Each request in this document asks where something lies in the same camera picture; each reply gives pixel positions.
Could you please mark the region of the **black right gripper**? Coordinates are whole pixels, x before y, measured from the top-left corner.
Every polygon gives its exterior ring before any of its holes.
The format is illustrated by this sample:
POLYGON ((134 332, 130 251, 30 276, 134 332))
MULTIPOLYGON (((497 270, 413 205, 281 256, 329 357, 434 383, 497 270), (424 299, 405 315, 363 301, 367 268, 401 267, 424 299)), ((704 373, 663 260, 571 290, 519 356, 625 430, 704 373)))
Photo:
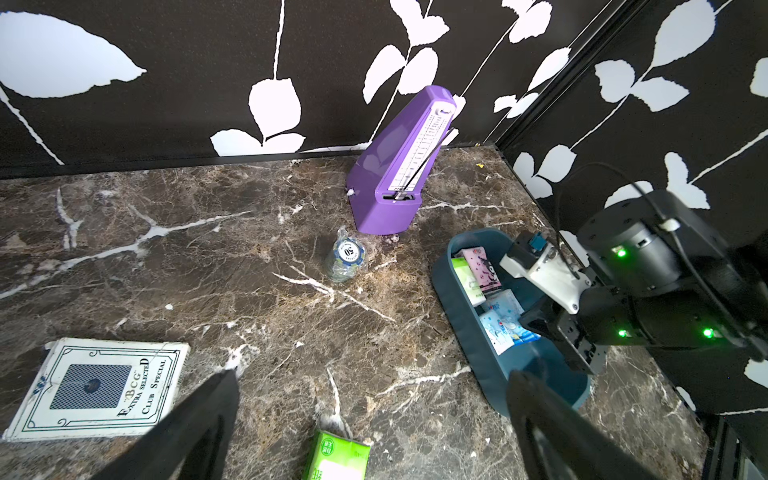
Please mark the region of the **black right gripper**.
POLYGON ((584 374, 604 370, 609 346, 651 344, 651 335, 639 320, 635 298, 608 287, 584 291, 576 314, 551 298, 540 298, 520 316, 519 322, 530 332, 551 335, 566 364, 584 374))

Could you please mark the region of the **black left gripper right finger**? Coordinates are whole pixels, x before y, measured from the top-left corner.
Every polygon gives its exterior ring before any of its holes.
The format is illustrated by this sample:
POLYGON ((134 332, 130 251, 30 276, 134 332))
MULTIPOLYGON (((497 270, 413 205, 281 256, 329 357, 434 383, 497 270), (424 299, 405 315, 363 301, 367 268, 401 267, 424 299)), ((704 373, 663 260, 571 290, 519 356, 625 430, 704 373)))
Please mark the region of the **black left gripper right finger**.
POLYGON ((514 371, 506 402, 530 479, 653 479, 538 377, 514 371))

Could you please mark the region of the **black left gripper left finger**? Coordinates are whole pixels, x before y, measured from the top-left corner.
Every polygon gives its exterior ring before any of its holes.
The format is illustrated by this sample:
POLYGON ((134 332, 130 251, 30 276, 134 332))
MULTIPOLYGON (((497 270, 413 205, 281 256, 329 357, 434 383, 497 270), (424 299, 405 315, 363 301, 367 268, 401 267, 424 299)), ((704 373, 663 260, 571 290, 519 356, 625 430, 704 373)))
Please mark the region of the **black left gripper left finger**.
POLYGON ((95 479, 221 479, 239 408, 236 373, 211 376, 95 479))

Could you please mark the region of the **blue cartoon tissue pack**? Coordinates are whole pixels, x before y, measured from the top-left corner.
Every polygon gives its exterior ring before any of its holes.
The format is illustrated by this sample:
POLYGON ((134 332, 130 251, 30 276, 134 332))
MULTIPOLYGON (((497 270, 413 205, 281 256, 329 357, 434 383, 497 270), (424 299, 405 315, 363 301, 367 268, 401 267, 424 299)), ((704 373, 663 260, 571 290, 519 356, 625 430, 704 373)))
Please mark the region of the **blue cartoon tissue pack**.
POLYGON ((504 321, 516 335, 514 346, 541 339, 540 335, 530 332, 521 326, 519 319, 524 313, 524 309, 510 289, 497 292, 488 297, 484 308, 486 312, 493 310, 504 318, 504 321))
POLYGON ((496 311, 491 310, 483 313, 479 320, 497 355, 502 355, 515 345, 516 335, 514 331, 509 328, 504 318, 496 311))

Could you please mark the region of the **pink Kuromi tissue pack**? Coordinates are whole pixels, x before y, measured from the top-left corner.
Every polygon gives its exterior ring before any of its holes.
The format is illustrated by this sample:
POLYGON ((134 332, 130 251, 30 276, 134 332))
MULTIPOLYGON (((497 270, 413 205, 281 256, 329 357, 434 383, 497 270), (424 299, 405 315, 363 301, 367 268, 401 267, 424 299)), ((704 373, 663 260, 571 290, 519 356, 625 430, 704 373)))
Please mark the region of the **pink Kuromi tissue pack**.
POLYGON ((501 288, 502 284, 484 247, 476 246, 462 249, 460 256, 466 260, 480 290, 484 294, 501 288))

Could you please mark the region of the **green pocket tissue pack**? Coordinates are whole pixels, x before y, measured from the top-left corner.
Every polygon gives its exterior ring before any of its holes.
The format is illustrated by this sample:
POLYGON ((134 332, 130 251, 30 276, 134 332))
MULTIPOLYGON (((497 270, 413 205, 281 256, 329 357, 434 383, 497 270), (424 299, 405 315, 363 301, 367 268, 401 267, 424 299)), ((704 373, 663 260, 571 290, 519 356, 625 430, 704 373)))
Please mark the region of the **green pocket tissue pack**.
POLYGON ((469 266, 467 260, 463 257, 451 259, 451 264, 464 293, 473 307, 478 307, 486 301, 478 281, 469 266))

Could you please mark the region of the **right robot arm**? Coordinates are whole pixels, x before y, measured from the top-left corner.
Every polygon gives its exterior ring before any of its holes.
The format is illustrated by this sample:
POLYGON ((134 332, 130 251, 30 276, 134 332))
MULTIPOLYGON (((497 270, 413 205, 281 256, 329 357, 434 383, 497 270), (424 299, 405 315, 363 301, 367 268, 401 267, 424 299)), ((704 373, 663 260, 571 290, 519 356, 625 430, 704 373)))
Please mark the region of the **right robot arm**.
POLYGON ((567 365, 600 373, 611 346, 695 350, 728 344, 767 357, 767 241, 733 248, 675 194, 638 190, 578 231, 589 264, 524 231, 500 265, 541 298, 521 316, 567 365))

